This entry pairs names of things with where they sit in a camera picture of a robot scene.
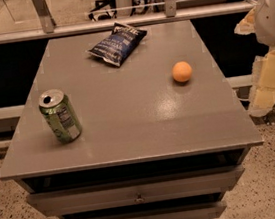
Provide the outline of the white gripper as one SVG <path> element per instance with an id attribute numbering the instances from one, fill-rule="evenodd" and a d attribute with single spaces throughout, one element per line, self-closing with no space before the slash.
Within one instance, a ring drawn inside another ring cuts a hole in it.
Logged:
<path id="1" fill-rule="evenodd" d="M 235 26 L 234 33 L 256 33 L 261 44 L 275 46 L 275 0 L 258 0 L 255 8 Z M 252 86 L 249 92 L 250 116 L 261 117 L 273 110 L 275 105 L 275 47 L 264 57 L 256 56 L 252 67 Z"/>

